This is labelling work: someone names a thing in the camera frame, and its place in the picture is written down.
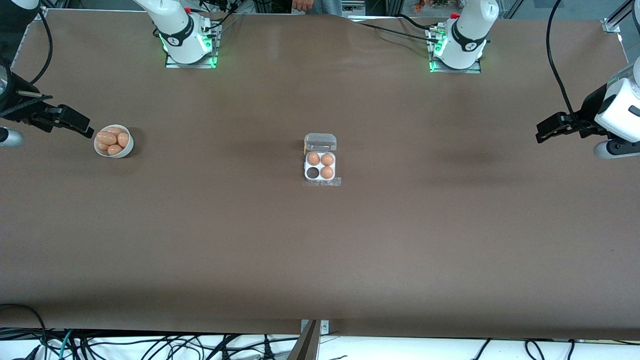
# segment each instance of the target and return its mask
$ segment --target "bowl of eggs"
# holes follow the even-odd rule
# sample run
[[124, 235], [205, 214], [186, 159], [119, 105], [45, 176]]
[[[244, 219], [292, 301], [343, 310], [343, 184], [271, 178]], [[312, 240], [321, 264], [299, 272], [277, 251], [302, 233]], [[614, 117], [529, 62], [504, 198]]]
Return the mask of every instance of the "bowl of eggs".
[[95, 135], [93, 148], [107, 158], [124, 158], [133, 149], [133, 137], [126, 127], [109, 125]]

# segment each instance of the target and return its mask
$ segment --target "white bowl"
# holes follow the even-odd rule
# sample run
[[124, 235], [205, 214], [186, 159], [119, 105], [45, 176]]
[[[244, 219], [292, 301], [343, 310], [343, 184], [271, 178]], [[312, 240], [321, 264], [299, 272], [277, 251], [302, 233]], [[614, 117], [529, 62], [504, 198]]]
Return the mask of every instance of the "white bowl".
[[114, 159], [124, 158], [125, 156], [129, 155], [129, 153], [133, 149], [133, 136], [131, 136], [129, 129], [127, 129], [122, 125], [109, 125], [109, 126], [103, 127], [102, 130], [100, 131], [107, 131], [107, 129], [109, 129], [110, 127], [117, 127], [119, 129], [122, 129], [125, 133], [129, 135], [129, 143], [127, 144], [127, 146], [125, 146], [124, 149], [122, 149], [122, 151], [120, 151], [118, 154], [111, 156], [106, 151], [102, 151], [98, 149], [98, 138], [96, 137], [95, 139], [93, 139], [93, 148], [95, 149], [95, 152], [97, 152], [101, 156], [104, 156], [105, 158], [114, 158]]

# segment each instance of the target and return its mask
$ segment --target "mounting plate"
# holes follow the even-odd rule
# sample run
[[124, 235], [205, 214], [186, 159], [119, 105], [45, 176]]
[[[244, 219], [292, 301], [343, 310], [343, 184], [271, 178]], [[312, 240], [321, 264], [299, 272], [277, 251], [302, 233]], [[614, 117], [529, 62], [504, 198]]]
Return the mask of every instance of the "mounting plate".
[[437, 43], [430, 42], [430, 41], [426, 42], [427, 50], [429, 53], [429, 71], [430, 72], [452, 72], [455, 74], [480, 74], [482, 72], [480, 68], [480, 59], [476, 60], [476, 62], [474, 62], [474, 64], [471, 65], [471, 67], [467, 69], [459, 70], [459, 69], [452, 69], [448, 67], [447, 65], [445, 65], [444, 62], [442, 62], [440, 58], [434, 55], [434, 52], [436, 51], [436, 47], [442, 46], [444, 42], [442, 40], [443, 32], [442, 30], [440, 30], [440, 29], [444, 29], [444, 27], [445, 27], [445, 23], [441, 22], [438, 24], [436, 28], [432, 28], [432, 29], [435, 29], [436, 31], [432, 31], [431, 29], [424, 30], [424, 34], [427, 36], [427, 38], [430, 38], [430, 39], [432, 38], [439, 41]]
[[[302, 320], [300, 324], [300, 332], [305, 330], [305, 325], [309, 320]], [[329, 320], [320, 320], [320, 335], [329, 335]]]
[[[218, 22], [211, 22], [214, 26], [218, 24]], [[218, 51], [220, 49], [220, 38], [222, 36], [222, 26], [215, 26], [211, 29], [211, 34], [208, 39], [203, 39], [203, 46], [210, 48], [211, 50], [202, 59], [190, 63], [183, 64], [175, 61], [169, 53], [166, 55], [166, 61], [164, 63], [164, 67], [169, 69], [215, 69], [218, 64]]]

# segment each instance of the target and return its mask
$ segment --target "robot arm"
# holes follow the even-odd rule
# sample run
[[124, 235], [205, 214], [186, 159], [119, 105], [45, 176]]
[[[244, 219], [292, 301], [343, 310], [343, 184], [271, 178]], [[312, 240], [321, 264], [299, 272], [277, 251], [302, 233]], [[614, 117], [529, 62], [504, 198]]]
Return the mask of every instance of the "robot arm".
[[134, 0], [147, 11], [160, 32], [166, 52], [183, 64], [194, 63], [213, 51], [211, 20], [188, 13], [178, 0]]
[[471, 67], [482, 56], [487, 34], [499, 13], [495, 0], [467, 1], [458, 19], [444, 23], [446, 36], [433, 55], [452, 69]]
[[[0, 118], [13, 122], [23, 122], [50, 133], [54, 127], [63, 127], [93, 136], [89, 119], [67, 105], [52, 106], [45, 102], [51, 96], [40, 94], [38, 88], [20, 76], [13, 74], [9, 66], [0, 60]], [[11, 140], [11, 131], [0, 131], [0, 145], [19, 145]]]
[[608, 137], [593, 149], [603, 159], [640, 154], [640, 58], [589, 94], [574, 117], [556, 113], [537, 125], [538, 143], [558, 135], [579, 133]]

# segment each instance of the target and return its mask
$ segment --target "egg tray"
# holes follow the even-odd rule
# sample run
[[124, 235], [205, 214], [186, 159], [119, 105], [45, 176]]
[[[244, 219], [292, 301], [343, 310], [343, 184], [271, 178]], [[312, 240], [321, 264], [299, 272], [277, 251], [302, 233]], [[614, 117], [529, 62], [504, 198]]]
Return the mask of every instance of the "egg tray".
[[[307, 161], [309, 155], [313, 154], [313, 153], [318, 154], [318, 156], [320, 158], [322, 158], [322, 156], [325, 155], [325, 154], [330, 154], [331, 156], [333, 156], [333, 163], [329, 166], [333, 170], [333, 176], [331, 176], [328, 179], [323, 178], [322, 175], [320, 174], [322, 169], [324, 168], [324, 165], [322, 164], [322, 162], [320, 162], [318, 165], [311, 165]], [[340, 186], [342, 184], [342, 178], [335, 176], [336, 157], [335, 157], [334, 153], [332, 153], [332, 152], [319, 152], [319, 151], [308, 152], [308, 153], [306, 153], [306, 155], [304, 157], [304, 161], [305, 161], [304, 175], [305, 175], [305, 179], [307, 180], [308, 184], [312, 184], [312, 185], [316, 185], [316, 186], [322, 186], [322, 185]], [[311, 168], [316, 168], [317, 169], [317, 171], [318, 171], [317, 177], [310, 177], [309, 176], [309, 169], [311, 169]]]

